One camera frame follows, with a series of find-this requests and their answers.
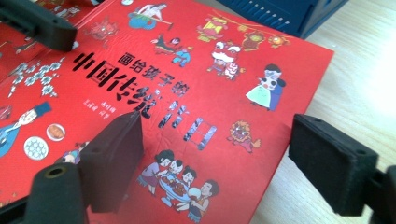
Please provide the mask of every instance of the round table illustration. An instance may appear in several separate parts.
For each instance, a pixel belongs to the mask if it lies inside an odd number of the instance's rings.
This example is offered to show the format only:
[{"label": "round table illustration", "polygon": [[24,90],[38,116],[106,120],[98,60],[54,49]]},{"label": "round table illustration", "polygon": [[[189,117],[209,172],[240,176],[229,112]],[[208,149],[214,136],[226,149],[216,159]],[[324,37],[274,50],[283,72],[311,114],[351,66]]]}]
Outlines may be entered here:
[{"label": "round table illustration", "polygon": [[[160,186],[166,192],[166,197],[162,197],[161,200],[169,207],[172,207],[171,200],[173,199],[176,199],[182,203],[188,203],[189,201],[191,201],[191,198],[188,195],[189,187],[179,179],[175,178],[173,175],[162,175],[160,177]],[[179,194],[175,193],[174,192],[175,186],[184,188],[184,190],[182,190],[183,193],[182,194],[181,192]]]}]

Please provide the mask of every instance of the family dinner illustration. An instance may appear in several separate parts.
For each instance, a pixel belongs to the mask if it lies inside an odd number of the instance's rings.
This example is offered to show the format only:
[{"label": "family dinner illustration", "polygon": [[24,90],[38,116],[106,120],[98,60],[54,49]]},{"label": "family dinner illustration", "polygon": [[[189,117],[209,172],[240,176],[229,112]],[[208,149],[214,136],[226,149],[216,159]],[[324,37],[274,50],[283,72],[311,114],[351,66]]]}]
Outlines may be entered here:
[{"label": "family dinner illustration", "polygon": [[183,165],[182,160],[176,160],[171,149],[162,150],[154,156],[155,162],[148,165],[136,181],[148,188],[149,195],[155,197],[156,188],[161,187],[166,196],[161,201],[176,212],[188,212],[188,218],[199,223],[213,196],[219,194],[219,184],[213,179],[207,179],[200,187],[193,187],[197,172],[190,166]]}]

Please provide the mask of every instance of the lion dance illustration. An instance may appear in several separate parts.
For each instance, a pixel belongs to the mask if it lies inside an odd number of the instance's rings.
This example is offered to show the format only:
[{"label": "lion dance illustration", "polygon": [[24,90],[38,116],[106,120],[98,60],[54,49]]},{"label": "lion dance illustration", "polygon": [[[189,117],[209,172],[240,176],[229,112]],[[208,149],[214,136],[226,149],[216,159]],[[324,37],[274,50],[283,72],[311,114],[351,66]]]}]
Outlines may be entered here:
[{"label": "lion dance illustration", "polygon": [[230,129],[230,136],[227,140],[232,141],[234,145],[244,147],[248,153],[253,152],[253,148],[257,148],[261,145],[261,140],[251,140],[250,125],[242,120],[237,121],[232,125]]}]

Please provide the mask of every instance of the picture book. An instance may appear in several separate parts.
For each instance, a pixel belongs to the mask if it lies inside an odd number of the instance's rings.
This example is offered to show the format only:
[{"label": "picture book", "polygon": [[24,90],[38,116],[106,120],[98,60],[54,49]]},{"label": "picture book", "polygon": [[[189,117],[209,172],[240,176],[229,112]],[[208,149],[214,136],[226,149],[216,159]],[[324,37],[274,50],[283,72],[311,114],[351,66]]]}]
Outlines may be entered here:
[{"label": "picture book", "polygon": [[119,212],[90,223],[249,223],[333,52],[190,0],[107,0],[73,22],[70,52],[0,34],[1,205],[139,111],[143,159]]}]

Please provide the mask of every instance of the cartoon child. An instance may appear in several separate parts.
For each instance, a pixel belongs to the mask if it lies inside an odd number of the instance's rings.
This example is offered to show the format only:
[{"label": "cartoon child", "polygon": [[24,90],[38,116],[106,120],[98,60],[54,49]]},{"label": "cartoon child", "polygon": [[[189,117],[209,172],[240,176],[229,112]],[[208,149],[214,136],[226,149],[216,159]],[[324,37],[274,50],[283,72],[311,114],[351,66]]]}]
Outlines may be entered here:
[{"label": "cartoon child", "polygon": [[155,162],[149,165],[142,174],[137,178],[140,185],[148,185],[148,192],[152,196],[155,196],[155,188],[158,185],[157,176],[164,175],[167,170],[160,171],[161,167],[168,166],[174,160],[174,153],[170,149],[161,151],[158,155],[155,155]]},{"label": "cartoon child", "polygon": [[177,178],[177,175],[180,174],[181,170],[183,170],[183,161],[172,161],[166,174]]},{"label": "cartoon child", "polygon": [[162,21],[163,16],[161,10],[166,8],[165,3],[157,5],[145,5],[142,8],[137,8],[136,12],[130,13],[128,16],[129,26],[134,29],[143,28],[145,30],[151,30],[157,25],[157,21]]},{"label": "cartoon child", "polygon": [[219,194],[219,184],[215,180],[209,179],[201,186],[201,196],[191,199],[190,203],[180,203],[177,211],[189,209],[188,217],[195,223],[199,223],[207,212],[209,198]]},{"label": "cartoon child", "polygon": [[195,170],[191,169],[190,166],[186,166],[182,175],[183,183],[187,187],[190,187],[190,185],[192,184],[192,182],[196,177],[197,177],[197,173],[195,172]]},{"label": "cartoon child", "polygon": [[191,55],[190,55],[191,50],[192,47],[187,47],[177,51],[175,53],[176,56],[173,59],[172,63],[180,63],[180,67],[186,66],[186,63],[189,63],[191,60]]}]

